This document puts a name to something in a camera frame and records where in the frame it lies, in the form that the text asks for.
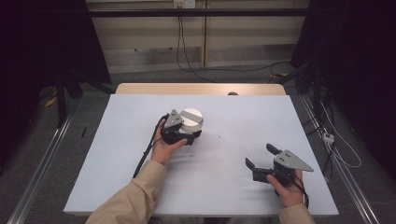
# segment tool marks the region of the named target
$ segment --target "metal strip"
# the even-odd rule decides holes
[[[312,119],[314,126],[317,128],[319,125],[318,121],[314,118],[314,112],[311,109],[313,108],[311,101],[309,100],[309,98],[305,99],[302,95],[300,95],[300,99],[305,107],[307,114],[309,115],[309,118]],[[319,137],[321,137],[322,133],[320,131],[318,131],[318,134]],[[326,145],[326,149],[328,152],[330,152],[329,145]],[[337,153],[337,156],[342,158],[336,147],[334,148],[334,153]],[[359,187],[352,173],[350,173],[349,168],[345,164],[340,162],[337,158],[335,158],[333,154],[332,160],[334,161],[334,166],[336,167],[344,184],[346,185],[346,188],[353,202],[361,213],[361,217],[363,218],[364,222],[367,224],[380,223],[375,215],[373,207],[370,205],[369,201]]]
[[[32,179],[30,180],[27,188],[25,189],[24,193],[22,194],[20,200],[17,203],[14,211],[11,214],[7,224],[22,224],[29,211],[35,201],[35,197],[37,196],[38,191],[40,190],[41,184],[50,168],[50,165],[56,155],[56,152],[64,139],[64,135],[69,127],[70,121],[75,114],[77,107],[78,107],[78,100],[76,104],[72,105],[72,109],[70,114],[67,116],[64,125],[60,128],[56,129],[54,136],[52,137],[51,142],[49,143],[49,147],[46,150],[43,158],[41,159],[40,164],[38,165],[37,169],[35,170],[35,174],[33,175]]]

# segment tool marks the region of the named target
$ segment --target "gray carpet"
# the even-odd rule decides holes
[[[254,69],[259,67],[262,67],[262,65],[236,66],[228,67],[228,69]],[[287,64],[279,64],[273,67],[274,74],[288,73],[289,71],[292,71],[292,68]],[[250,72],[208,70],[199,71],[197,74],[222,83],[266,83],[270,80],[270,69]],[[180,70],[120,74],[113,75],[112,78],[113,85],[108,85],[111,88],[117,87],[121,82],[206,82],[193,73]],[[79,173],[106,109],[109,96],[90,86],[83,85],[82,87],[85,92],[81,99],[68,99],[69,105],[78,101],[77,112],[46,174],[41,189],[36,195],[25,223],[84,223],[86,220],[85,217],[67,215],[63,213],[63,209],[73,188],[73,180]],[[293,88],[292,81],[285,85],[285,90],[290,95],[301,122],[309,120],[300,96]],[[57,124],[57,107],[56,105],[44,107],[46,101],[47,99],[43,99],[40,102],[28,134],[16,149],[17,153],[8,161],[3,174],[0,176],[0,223],[6,223],[9,219],[54,135]],[[361,157],[362,167],[350,169],[352,174],[373,206],[381,223],[396,223],[396,215],[393,213],[396,210],[395,181],[370,156],[359,137],[353,134],[343,113],[336,107],[336,103],[332,103],[332,108],[337,131],[357,150]],[[310,123],[304,128],[307,132],[314,129]],[[326,152],[318,134],[312,133],[307,137],[319,165],[323,166],[326,160]],[[342,156],[346,161],[355,164],[355,156],[338,139],[336,136],[336,146]],[[364,223],[343,180],[335,169],[333,170],[332,181],[329,183],[329,189],[340,215],[337,217],[317,217],[317,223]]]

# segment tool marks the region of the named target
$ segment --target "forearm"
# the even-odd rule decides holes
[[[96,209],[87,223],[148,223],[165,176],[163,165],[147,161],[137,177]]]
[[[315,224],[314,219],[303,203],[282,208],[279,213],[282,224]]]

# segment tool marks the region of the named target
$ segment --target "white tabletop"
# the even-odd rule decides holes
[[[314,168],[304,172],[311,214],[338,215],[289,96],[112,95],[64,211],[88,215],[127,185],[158,119],[186,108],[202,112],[203,132],[168,162],[154,216],[277,216],[274,189],[245,165],[272,168],[267,143]]]

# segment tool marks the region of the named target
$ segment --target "tan jacket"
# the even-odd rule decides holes
[[[147,161],[132,182],[96,209],[87,223],[148,223],[160,198],[166,169],[156,161]],[[303,204],[283,208],[282,224],[315,223]]]

